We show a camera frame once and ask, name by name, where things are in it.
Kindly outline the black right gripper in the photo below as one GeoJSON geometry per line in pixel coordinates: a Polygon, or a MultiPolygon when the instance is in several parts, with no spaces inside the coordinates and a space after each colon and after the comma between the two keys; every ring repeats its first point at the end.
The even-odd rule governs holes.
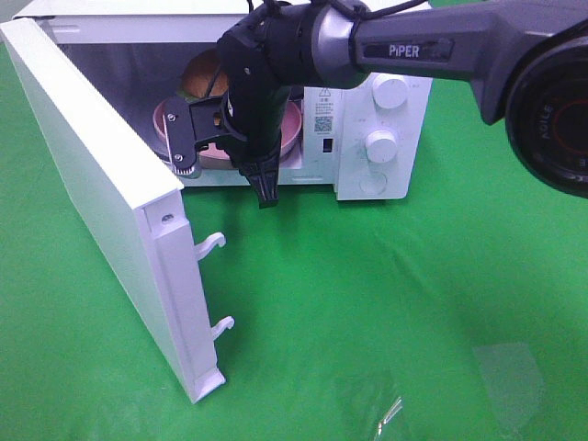
{"type": "Polygon", "coordinates": [[[281,121],[289,97],[289,88],[269,67],[263,30],[238,23],[219,39],[217,53],[229,84],[223,96],[190,106],[181,96],[164,102],[164,133],[174,173],[200,177],[196,148],[203,150],[214,142],[238,166],[260,209],[278,203],[281,121]]]}

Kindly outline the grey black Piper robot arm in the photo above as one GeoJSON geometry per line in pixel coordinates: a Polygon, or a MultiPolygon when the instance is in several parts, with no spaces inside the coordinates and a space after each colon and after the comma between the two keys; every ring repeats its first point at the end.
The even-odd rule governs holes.
{"type": "Polygon", "coordinates": [[[587,4],[485,1],[371,11],[359,1],[265,1],[217,43],[227,92],[167,101],[169,163],[198,167],[215,143],[261,207],[277,204],[280,124],[293,86],[349,89],[371,73],[468,82],[482,120],[503,120],[519,161],[558,191],[587,194],[587,4]]]}

